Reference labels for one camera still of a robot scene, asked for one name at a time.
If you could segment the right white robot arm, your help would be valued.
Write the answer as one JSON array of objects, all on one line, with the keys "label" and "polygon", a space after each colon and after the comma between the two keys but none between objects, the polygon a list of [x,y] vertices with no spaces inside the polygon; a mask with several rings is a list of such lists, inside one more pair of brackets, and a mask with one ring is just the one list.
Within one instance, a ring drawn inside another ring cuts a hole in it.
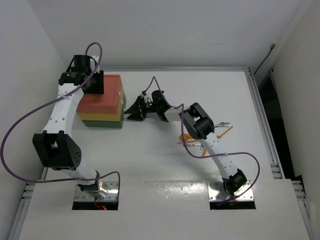
[{"label": "right white robot arm", "polygon": [[226,194],[234,196],[235,192],[247,182],[247,178],[219,143],[213,120],[199,103],[195,102],[187,107],[171,106],[163,93],[155,90],[151,94],[152,100],[148,100],[146,93],[143,92],[125,110],[127,119],[141,122],[147,118],[147,114],[155,113],[163,122],[181,122],[182,129],[186,129],[193,139],[198,140],[215,162]]}]

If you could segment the green bottom drawer box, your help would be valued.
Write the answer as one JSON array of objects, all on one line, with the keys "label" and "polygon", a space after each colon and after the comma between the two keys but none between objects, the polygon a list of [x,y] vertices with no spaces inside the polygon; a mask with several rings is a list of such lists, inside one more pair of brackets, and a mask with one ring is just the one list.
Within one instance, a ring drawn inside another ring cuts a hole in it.
[{"label": "green bottom drawer box", "polygon": [[122,92],[118,101],[112,104],[90,105],[85,109],[78,107],[77,114],[86,127],[121,129],[125,106],[126,95]]}]

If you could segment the orange plastic spoon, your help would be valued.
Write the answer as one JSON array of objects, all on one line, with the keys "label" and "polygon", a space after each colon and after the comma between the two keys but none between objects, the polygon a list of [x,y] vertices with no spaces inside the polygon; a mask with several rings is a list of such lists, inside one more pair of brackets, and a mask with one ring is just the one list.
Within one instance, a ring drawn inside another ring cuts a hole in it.
[{"label": "orange plastic spoon", "polygon": [[192,136],[190,134],[184,133],[184,134],[181,134],[179,136],[179,139],[180,139],[180,141],[183,141],[183,140],[188,141],[188,140],[193,139],[193,138],[192,138]]}]

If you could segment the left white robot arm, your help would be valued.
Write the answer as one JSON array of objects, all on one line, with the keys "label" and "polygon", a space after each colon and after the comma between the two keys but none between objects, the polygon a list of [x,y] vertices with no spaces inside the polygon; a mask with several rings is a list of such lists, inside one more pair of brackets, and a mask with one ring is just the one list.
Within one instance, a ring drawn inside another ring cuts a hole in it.
[{"label": "left white robot arm", "polygon": [[98,67],[99,56],[75,55],[58,80],[57,102],[42,133],[32,143],[44,167],[74,178],[82,192],[102,200],[108,190],[99,180],[99,172],[86,165],[82,151],[72,139],[72,126],[78,105],[85,93],[104,93],[104,72]]}]

